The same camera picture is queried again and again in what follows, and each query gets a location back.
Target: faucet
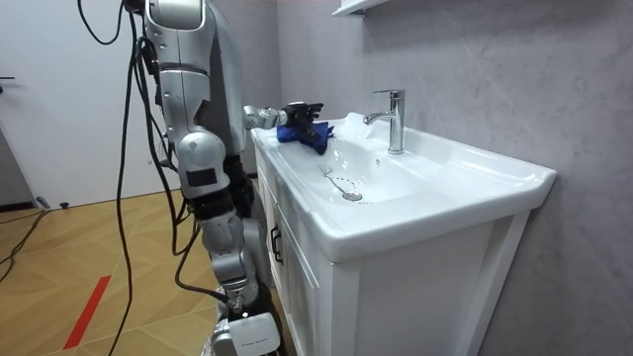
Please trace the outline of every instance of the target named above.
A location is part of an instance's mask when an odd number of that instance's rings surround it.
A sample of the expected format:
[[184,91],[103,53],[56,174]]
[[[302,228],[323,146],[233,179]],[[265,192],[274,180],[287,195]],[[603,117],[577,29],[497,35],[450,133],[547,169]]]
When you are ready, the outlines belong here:
[[391,110],[385,113],[371,114],[363,118],[365,125],[372,125],[378,119],[389,119],[391,131],[389,134],[389,153],[402,154],[405,140],[405,93],[404,89],[379,90],[376,93],[389,93]]

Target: cabinet handle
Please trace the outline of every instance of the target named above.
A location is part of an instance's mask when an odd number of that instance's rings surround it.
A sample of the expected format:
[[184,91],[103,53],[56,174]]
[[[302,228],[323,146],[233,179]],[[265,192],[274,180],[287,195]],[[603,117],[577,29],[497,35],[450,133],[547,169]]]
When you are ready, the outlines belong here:
[[281,238],[281,232],[279,232],[279,227],[277,227],[277,234],[272,236],[272,247],[273,247],[273,254],[275,255],[275,261],[281,263],[281,265],[284,265],[284,259],[281,257],[281,251],[279,250],[279,247],[277,247],[277,240]]
[[275,231],[279,231],[279,227],[277,226],[277,224],[276,224],[276,223],[275,223],[275,227],[273,227],[273,228],[270,230],[270,239],[271,239],[271,240],[273,239],[273,236],[274,236],[274,234],[275,234]]

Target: gray wall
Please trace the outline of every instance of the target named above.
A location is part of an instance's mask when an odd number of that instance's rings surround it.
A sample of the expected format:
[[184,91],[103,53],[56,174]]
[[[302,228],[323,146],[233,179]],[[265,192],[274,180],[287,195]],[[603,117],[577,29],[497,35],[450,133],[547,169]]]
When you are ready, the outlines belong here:
[[[277,2],[215,0],[228,19],[241,55],[244,105],[280,107],[279,41]],[[257,171],[250,133],[241,156],[244,170]]]
[[0,206],[28,203],[33,200],[31,190],[13,156],[11,147],[0,130]]
[[481,355],[633,355],[633,3],[392,0],[365,20],[280,1],[282,99],[407,125],[560,177],[532,214]]

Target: blue rag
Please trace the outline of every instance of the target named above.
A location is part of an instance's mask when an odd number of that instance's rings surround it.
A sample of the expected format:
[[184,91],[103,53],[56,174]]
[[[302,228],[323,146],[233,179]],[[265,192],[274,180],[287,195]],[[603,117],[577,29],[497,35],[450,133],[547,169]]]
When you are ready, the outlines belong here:
[[334,133],[332,133],[334,127],[329,127],[328,122],[323,122],[313,124],[313,130],[320,135],[320,138],[316,141],[314,141],[314,139],[308,139],[306,137],[306,134],[303,133],[299,127],[278,127],[277,139],[280,143],[293,142],[298,140],[300,143],[314,148],[316,153],[323,155],[327,150],[327,140],[334,137]]

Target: red tape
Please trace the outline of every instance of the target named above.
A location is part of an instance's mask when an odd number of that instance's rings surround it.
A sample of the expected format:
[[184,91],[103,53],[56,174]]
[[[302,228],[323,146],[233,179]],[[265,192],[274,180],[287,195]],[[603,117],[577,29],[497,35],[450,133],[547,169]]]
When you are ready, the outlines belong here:
[[108,287],[110,278],[112,278],[112,276],[101,277],[99,282],[97,282],[97,286],[95,287],[95,290],[92,291],[92,295],[90,296],[88,303],[86,303],[86,307],[83,309],[79,319],[77,319],[77,323],[75,323],[75,327],[72,329],[72,332],[70,332],[70,336],[68,336],[68,340],[63,346],[63,350],[77,347],[79,345],[79,342],[81,341],[81,338],[83,337],[84,332],[86,332],[88,324],[92,319],[92,315],[95,313],[97,306],[99,306],[101,297],[103,297],[103,294],[106,292],[106,287]]

